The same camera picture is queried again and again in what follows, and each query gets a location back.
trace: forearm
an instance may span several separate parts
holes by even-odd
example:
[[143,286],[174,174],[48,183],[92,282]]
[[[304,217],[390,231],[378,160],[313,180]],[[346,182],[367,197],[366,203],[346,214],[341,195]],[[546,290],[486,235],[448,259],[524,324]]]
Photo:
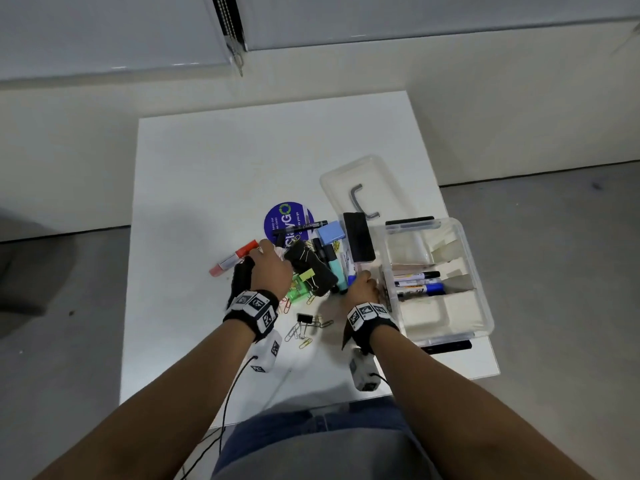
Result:
[[414,434],[446,478],[590,479],[524,419],[388,326],[371,346]]
[[37,478],[172,478],[227,395],[254,333],[229,320]]

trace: person's left hand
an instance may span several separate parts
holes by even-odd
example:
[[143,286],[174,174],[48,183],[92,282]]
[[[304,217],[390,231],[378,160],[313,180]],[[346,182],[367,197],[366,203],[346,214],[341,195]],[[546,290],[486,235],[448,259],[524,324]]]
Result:
[[267,290],[276,295],[278,300],[282,300],[291,287],[291,263],[278,257],[268,239],[260,241],[260,249],[249,252],[255,263],[251,273],[251,290]]

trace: table top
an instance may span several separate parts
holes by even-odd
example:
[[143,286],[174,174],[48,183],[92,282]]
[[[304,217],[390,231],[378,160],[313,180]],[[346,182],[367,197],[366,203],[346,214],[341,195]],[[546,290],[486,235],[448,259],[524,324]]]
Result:
[[[140,120],[125,312],[120,402],[158,377],[220,325],[232,272],[208,270],[264,236],[269,209],[297,201],[315,220],[334,220],[322,174],[365,155],[379,155],[411,195],[420,215],[446,217],[407,94],[348,96]],[[281,314],[284,337],[295,311]],[[311,408],[389,394],[384,383],[359,392],[341,350],[343,319],[284,342],[268,374],[247,369],[233,391],[227,424],[286,404]],[[468,378],[499,373],[490,341],[435,355]],[[213,426],[221,423],[221,412]]]

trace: concrete floor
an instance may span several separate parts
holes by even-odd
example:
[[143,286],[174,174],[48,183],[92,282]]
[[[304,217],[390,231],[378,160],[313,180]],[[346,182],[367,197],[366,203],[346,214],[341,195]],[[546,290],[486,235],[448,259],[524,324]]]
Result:
[[[602,479],[640,477],[638,182],[631,163],[442,190],[496,322],[502,374],[480,384]],[[0,246],[0,303],[43,311],[0,314],[0,477],[117,406],[128,250],[128,229]]]

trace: purple sticker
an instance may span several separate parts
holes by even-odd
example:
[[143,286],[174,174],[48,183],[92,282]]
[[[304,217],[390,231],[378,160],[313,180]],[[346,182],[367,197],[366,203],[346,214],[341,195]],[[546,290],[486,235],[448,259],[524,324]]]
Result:
[[[298,202],[282,202],[272,207],[264,218],[264,234],[272,243],[276,243],[277,236],[273,235],[275,229],[285,227],[297,227],[312,224],[314,217],[309,209]],[[300,231],[285,236],[285,247],[297,239],[308,241],[311,238],[309,231]]]

